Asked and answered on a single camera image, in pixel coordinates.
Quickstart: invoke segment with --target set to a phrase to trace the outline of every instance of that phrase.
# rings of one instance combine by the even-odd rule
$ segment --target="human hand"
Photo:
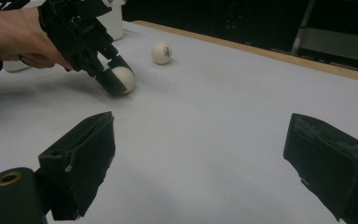
[[[55,63],[73,70],[39,24],[36,7],[0,11],[0,61],[18,61],[35,68]]]

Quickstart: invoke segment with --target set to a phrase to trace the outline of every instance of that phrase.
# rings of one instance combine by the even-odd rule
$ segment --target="wooden table edge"
[[[358,71],[351,70],[348,68],[338,67],[338,66],[334,66],[334,65],[326,64],[326,63],[318,63],[315,61],[298,58],[295,56],[283,54],[283,53],[276,52],[276,51],[271,51],[271,50],[266,50],[266,49],[258,49],[258,48],[251,47],[248,45],[243,45],[240,43],[235,43],[235,42],[231,42],[231,41],[227,41],[224,39],[219,39],[219,38],[211,37],[211,36],[207,36],[207,35],[200,35],[200,34],[192,33],[189,31],[184,31],[184,30],[180,30],[180,29],[176,29],[176,28],[172,28],[172,27],[168,27],[168,26],[164,26],[164,25],[159,25],[159,24],[152,23],[149,21],[133,21],[133,23],[142,25],[145,27],[153,28],[156,30],[169,32],[169,33],[176,34],[176,35],[191,37],[194,39],[207,41],[207,42],[214,43],[217,45],[247,51],[247,52],[250,52],[253,54],[261,55],[261,56],[279,60],[282,62],[293,63],[293,64],[301,65],[304,67],[308,67],[311,69],[323,71],[326,73],[339,75],[342,77],[349,77],[349,78],[358,80]]]

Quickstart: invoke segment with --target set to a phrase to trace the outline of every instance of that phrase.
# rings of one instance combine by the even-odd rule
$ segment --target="dark background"
[[[124,21],[151,21],[289,53],[309,0],[129,0]],[[309,27],[358,35],[358,0],[318,0]],[[343,59],[350,66],[358,62]]]

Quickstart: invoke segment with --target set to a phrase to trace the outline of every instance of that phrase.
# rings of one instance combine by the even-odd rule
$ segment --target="table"
[[[137,78],[126,96],[59,66],[0,72],[0,172],[36,170],[78,122],[112,111],[117,155],[76,223],[337,223],[282,153],[292,113],[358,138],[358,73],[137,23],[114,43]],[[159,41],[173,50],[163,66]]]

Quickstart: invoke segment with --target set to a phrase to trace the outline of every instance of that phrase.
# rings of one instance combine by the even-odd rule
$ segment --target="white ball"
[[[112,69],[112,72],[126,87],[127,90],[124,93],[132,91],[135,86],[135,75],[130,69],[126,67],[116,67]]]
[[[155,63],[165,64],[171,60],[172,49],[167,43],[159,42],[152,48],[152,58]]]

